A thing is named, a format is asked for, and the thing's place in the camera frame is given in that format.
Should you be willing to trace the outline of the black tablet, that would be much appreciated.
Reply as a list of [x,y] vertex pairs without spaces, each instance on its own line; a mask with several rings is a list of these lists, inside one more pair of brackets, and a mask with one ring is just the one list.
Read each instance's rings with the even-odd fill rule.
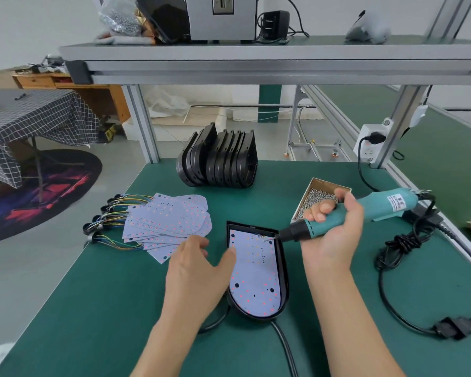
[[152,24],[166,45],[190,41],[190,24],[185,0],[136,0],[137,9]]

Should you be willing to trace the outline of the clear bag of screws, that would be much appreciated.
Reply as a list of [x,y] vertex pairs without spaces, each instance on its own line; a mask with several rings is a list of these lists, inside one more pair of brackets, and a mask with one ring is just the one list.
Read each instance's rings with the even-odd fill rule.
[[124,36],[137,37],[142,24],[136,16],[136,0],[103,0],[98,16],[110,30]]

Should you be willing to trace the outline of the yellow black tool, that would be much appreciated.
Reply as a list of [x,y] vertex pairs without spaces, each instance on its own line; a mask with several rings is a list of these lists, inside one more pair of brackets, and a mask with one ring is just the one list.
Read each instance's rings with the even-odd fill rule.
[[113,141],[117,134],[117,125],[114,123],[101,123],[98,129],[97,144],[107,144]]

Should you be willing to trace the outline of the white power socket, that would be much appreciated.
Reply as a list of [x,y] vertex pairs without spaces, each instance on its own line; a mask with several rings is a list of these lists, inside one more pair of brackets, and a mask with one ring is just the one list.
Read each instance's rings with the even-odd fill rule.
[[390,132],[390,125],[385,124],[366,124],[361,127],[358,138],[353,148],[353,152],[357,155],[358,159],[364,162],[374,163],[374,160],[378,156],[382,149],[383,143],[379,145],[370,145],[364,141],[364,137],[370,135],[371,132],[381,132],[386,138]]

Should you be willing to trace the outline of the person's right hand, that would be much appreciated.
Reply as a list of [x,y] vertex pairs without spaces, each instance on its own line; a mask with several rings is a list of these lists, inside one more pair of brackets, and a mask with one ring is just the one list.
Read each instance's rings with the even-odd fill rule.
[[300,241],[308,281],[319,280],[330,273],[349,271],[361,235],[362,232],[347,232],[341,225],[323,236]]

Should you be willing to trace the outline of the white plastic bag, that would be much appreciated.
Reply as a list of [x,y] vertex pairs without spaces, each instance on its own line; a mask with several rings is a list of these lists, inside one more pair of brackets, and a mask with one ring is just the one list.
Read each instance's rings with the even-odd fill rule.
[[152,119],[185,116],[190,111],[190,105],[185,98],[171,95],[158,85],[148,88],[144,100]]

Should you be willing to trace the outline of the teal electric screwdriver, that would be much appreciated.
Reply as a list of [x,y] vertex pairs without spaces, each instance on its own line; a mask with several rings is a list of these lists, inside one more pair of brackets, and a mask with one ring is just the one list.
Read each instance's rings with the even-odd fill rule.
[[[363,207],[365,221],[382,221],[401,217],[405,211],[414,209],[420,201],[435,203],[435,197],[429,190],[398,188],[388,191],[372,192],[357,202]],[[338,203],[325,221],[301,219],[282,229],[272,239],[282,242],[301,241],[323,236],[332,228],[345,223],[347,210],[343,203]]]

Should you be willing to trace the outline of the metal cart frame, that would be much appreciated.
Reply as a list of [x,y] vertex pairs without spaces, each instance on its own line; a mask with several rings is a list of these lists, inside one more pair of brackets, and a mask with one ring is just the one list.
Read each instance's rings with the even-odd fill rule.
[[297,85],[284,155],[291,161],[355,162],[357,127],[317,85]]

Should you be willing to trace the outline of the black lamp housing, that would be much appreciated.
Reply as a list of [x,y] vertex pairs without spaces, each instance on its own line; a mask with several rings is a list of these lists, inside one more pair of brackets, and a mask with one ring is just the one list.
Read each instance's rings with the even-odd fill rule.
[[[270,229],[270,228],[264,228],[264,227],[258,227],[258,226],[252,226],[252,225],[247,225],[247,224],[242,224],[242,223],[236,223],[234,221],[227,221],[226,222],[226,242],[227,246],[229,246],[229,234],[230,230],[241,230],[253,234],[263,234],[265,236],[269,236],[271,239],[278,234],[278,231],[275,229]],[[253,321],[260,321],[260,322],[269,322],[272,320],[275,320],[276,317],[278,317],[282,311],[285,309],[285,306],[288,302],[289,299],[289,276],[288,276],[288,270],[287,270],[287,263],[285,260],[285,253],[284,253],[284,248],[281,240],[274,241],[275,248],[276,248],[276,258],[277,258],[277,264],[278,264],[278,274],[279,274],[279,281],[280,281],[280,287],[281,287],[281,306],[280,309],[278,310],[277,314],[272,315],[267,318],[257,318],[257,317],[252,317],[248,314],[245,314],[242,312],[242,310],[236,306],[235,302],[233,301],[230,292],[229,292],[229,286],[227,288],[226,292],[226,299],[229,304],[229,306],[236,312],[240,313],[242,316],[247,317],[250,320]]]

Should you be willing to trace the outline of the white LED circuit board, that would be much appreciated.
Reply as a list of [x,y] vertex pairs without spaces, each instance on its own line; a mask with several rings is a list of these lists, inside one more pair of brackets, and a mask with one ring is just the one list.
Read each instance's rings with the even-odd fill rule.
[[281,306],[281,287],[274,241],[263,234],[230,230],[229,246],[235,248],[230,295],[243,313],[267,318]]

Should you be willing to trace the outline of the cardboard screw box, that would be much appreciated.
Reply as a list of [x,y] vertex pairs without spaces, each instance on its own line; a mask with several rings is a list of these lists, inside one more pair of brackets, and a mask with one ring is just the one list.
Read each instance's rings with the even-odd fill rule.
[[323,190],[323,191],[326,191],[326,192],[329,192],[329,193],[334,193],[335,189],[337,189],[337,188],[352,191],[351,188],[345,187],[343,185],[335,184],[335,183],[332,183],[332,182],[328,182],[328,181],[325,181],[325,180],[322,180],[322,179],[319,179],[319,178],[315,178],[315,177],[313,177],[311,179],[310,183],[308,184],[308,187],[305,189],[305,192],[311,187],[314,187],[317,190]]

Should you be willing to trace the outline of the heap of silver screws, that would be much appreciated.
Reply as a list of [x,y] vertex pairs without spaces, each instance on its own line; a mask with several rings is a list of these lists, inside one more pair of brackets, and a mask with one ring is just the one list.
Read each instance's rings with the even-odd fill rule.
[[334,193],[329,193],[323,190],[317,190],[314,187],[309,188],[302,197],[291,221],[294,222],[303,219],[303,212],[306,209],[309,209],[315,203],[324,200],[333,200],[335,202],[338,201]]

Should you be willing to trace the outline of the grey workbench shelf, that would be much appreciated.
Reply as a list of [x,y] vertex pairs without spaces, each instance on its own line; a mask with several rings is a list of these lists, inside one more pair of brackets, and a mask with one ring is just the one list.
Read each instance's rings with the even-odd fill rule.
[[396,35],[381,45],[343,36],[277,43],[97,45],[59,48],[93,84],[318,84],[471,86],[471,41]]

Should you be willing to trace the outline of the grey metal box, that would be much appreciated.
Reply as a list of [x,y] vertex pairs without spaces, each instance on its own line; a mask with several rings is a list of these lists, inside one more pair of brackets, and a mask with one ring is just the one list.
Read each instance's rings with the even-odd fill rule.
[[193,41],[256,39],[257,0],[185,0]]

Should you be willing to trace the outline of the wooden desk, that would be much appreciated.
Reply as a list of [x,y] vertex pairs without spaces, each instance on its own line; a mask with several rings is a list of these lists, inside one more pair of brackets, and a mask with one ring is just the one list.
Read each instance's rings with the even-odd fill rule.
[[67,73],[15,73],[22,89],[69,89],[77,92],[99,117],[116,116],[121,123],[131,117],[124,92],[116,84],[75,84]]

